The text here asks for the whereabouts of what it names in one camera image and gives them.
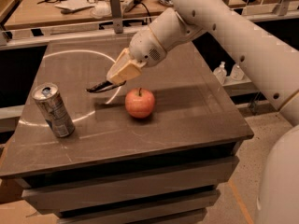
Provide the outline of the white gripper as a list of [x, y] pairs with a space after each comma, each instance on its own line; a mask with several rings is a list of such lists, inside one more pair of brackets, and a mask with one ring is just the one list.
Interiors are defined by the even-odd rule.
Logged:
[[107, 73], [107, 81], [121, 84], [141, 75], [142, 68], [161, 62], [167, 55], [150, 28], [137, 32]]

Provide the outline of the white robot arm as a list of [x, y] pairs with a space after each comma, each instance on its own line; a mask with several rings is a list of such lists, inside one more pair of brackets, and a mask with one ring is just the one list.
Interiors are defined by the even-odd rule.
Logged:
[[113, 84], [137, 77], [174, 46], [207, 31], [292, 128], [272, 147], [256, 201], [255, 224], [299, 224], [299, 51], [235, 13], [222, 0], [173, 0], [134, 35], [107, 73]]

